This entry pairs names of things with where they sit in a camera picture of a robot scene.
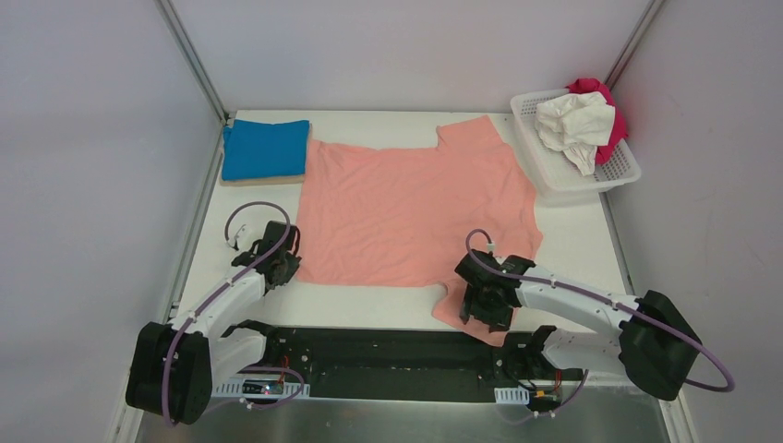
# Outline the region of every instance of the red cloth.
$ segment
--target red cloth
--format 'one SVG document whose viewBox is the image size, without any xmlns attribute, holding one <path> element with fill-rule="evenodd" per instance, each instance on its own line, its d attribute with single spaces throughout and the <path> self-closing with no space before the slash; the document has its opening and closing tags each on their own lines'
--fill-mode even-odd
<svg viewBox="0 0 783 443">
<path fill-rule="evenodd" d="M 620 143 L 620 140 L 628 137 L 628 127 L 625 124 L 625 118 L 620 114 L 617 105 L 614 104 L 614 99 L 611 98 L 609 88 L 595 78 L 579 78 L 566 88 L 568 88 L 568 91 L 572 94 L 586 94 L 587 92 L 598 91 L 607 99 L 608 105 L 615 107 L 614 126 L 612 127 L 612 133 L 609 136 L 609 143 L 607 146 L 599 146 L 598 152 L 596 153 L 596 164 L 608 162 L 612 152 L 614 152 L 614 148 Z"/>
</svg>

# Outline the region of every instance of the t-shirt sleeve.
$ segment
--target t-shirt sleeve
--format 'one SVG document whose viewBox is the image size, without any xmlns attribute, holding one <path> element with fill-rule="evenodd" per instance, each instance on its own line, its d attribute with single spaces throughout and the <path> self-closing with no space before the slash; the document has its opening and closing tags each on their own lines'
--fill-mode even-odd
<svg viewBox="0 0 783 443">
<path fill-rule="evenodd" d="M 438 148 L 443 150 L 485 150 L 503 144 L 502 138 L 488 115 L 438 126 Z"/>
</svg>

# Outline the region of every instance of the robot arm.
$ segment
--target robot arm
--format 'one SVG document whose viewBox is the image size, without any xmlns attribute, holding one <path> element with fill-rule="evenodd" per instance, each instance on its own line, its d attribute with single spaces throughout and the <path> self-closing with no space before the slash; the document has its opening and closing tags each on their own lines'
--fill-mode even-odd
<svg viewBox="0 0 783 443">
<path fill-rule="evenodd" d="M 498 263 L 491 253 L 471 251 L 456 268 L 467 281 L 461 318 L 473 317 L 490 330 L 508 330 L 515 307 L 541 309 L 596 333 L 574 333 L 542 326 L 522 353 L 558 369 L 581 368 L 627 376 L 637 387 L 661 400 L 677 397 L 699 352 L 655 326 L 623 310 L 622 304 L 699 341 L 671 301 L 650 291 L 645 297 L 615 294 L 555 277 L 533 261 L 509 256 Z M 503 276 L 523 276 L 516 280 Z M 602 303 L 585 292 L 609 299 Z"/>
<path fill-rule="evenodd" d="M 127 384 L 128 405 L 166 416 L 162 401 L 164 367 L 178 334 L 180 339 L 175 344 L 166 380 L 168 415 L 174 422 L 195 422 L 206 410 L 213 386 L 220 386 L 262 359 L 266 336 L 273 328 L 258 322 L 253 323 L 261 328 L 246 327 L 242 321 L 247 318 L 248 307 L 268 291 L 288 283 L 299 267 L 299 231 L 293 225 L 281 247 L 267 254 L 285 232 L 284 224 L 267 224 L 263 238 L 232 261 L 225 281 L 216 284 L 195 304 L 205 306 L 198 314 L 195 310 L 183 312 L 165 325 L 151 322 L 141 330 Z M 238 249 L 242 242 L 235 240 Z"/>
</svg>

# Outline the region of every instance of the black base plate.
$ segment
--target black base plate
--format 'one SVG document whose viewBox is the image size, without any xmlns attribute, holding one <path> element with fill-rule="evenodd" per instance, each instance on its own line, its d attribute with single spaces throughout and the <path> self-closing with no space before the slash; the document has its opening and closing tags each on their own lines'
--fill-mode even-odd
<svg viewBox="0 0 783 443">
<path fill-rule="evenodd" d="M 511 332 L 497 348 L 461 332 L 278 328 L 263 363 L 278 365 L 287 356 L 289 367 L 310 385 L 310 397 L 494 402 L 495 388 L 517 386 L 503 364 L 530 337 Z M 554 368 L 517 365 L 514 373 L 554 379 Z M 582 371 L 565 370 L 562 376 L 578 380 Z"/>
</svg>

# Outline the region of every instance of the pink t-shirt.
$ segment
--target pink t-shirt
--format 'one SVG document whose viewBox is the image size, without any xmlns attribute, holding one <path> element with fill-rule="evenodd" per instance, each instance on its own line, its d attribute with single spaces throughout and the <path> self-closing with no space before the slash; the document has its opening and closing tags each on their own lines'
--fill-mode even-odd
<svg viewBox="0 0 783 443">
<path fill-rule="evenodd" d="M 536 191 L 487 116 L 437 132 L 438 146 L 425 149 L 311 141 L 296 218 L 296 276 L 319 284 L 444 284 L 447 295 L 433 316 L 502 345 L 505 334 L 460 321 L 465 283 L 454 267 L 465 255 L 465 236 L 478 227 L 492 235 L 496 255 L 533 258 L 543 239 Z M 473 247 L 484 250 L 482 243 Z"/>
</svg>

